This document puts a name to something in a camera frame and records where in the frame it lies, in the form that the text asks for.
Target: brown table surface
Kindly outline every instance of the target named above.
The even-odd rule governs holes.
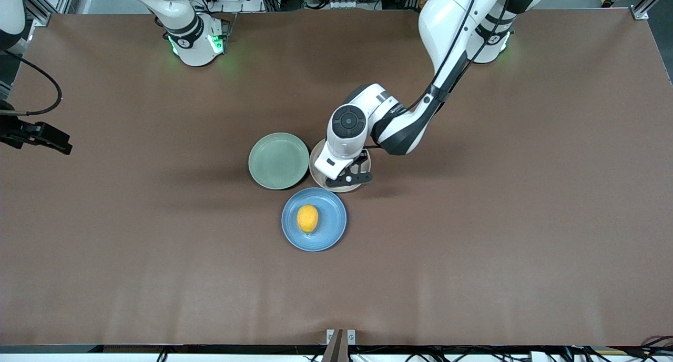
[[[344,194],[346,233],[301,252],[296,191],[248,176],[272,132],[308,144],[360,84],[432,76],[414,12],[241,15],[183,65],[149,15],[55,15],[27,58],[64,101],[63,156],[2,153],[3,344],[637,345],[673,330],[673,89],[625,9],[533,11],[406,157]],[[22,67],[11,103],[53,87]]]

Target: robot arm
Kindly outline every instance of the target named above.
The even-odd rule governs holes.
[[[173,53],[190,66],[203,66],[224,52],[228,28],[209,14],[197,14],[189,0],[138,0],[161,21]]]
[[[507,19],[511,11],[513,19],[519,10],[524,12],[538,2],[540,0],[428,0],[419,17],[419,31],[435,76],[416,110],[408,110],[378,84],[356,89],[330,117],[327,142],[315,167],[327,178],[337,179],[358,158],[368,135],[389,154],[411,153],[461,76],[470,52],[469,41],[478,39],[480,46],[488,43],[478,30],[480,26],[484,28],[481,23],[493,21],[495,26],[500,16]],[[499,26],[498,29],[493,26],[489,34],[499,31]],[[506,38],[498,41],[503,45]]]
[[[6,51],[21,38],[26,28],[24,0],[0,0],[0,51]]]

